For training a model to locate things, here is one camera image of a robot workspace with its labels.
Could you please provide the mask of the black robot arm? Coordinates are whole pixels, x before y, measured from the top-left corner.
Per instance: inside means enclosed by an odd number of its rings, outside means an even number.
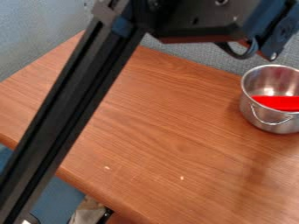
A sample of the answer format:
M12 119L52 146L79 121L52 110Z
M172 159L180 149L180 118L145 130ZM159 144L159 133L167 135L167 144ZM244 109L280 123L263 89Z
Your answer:
M93 18L0 174L0 224L21 224L144 35L275 60L299 0L96 0Z

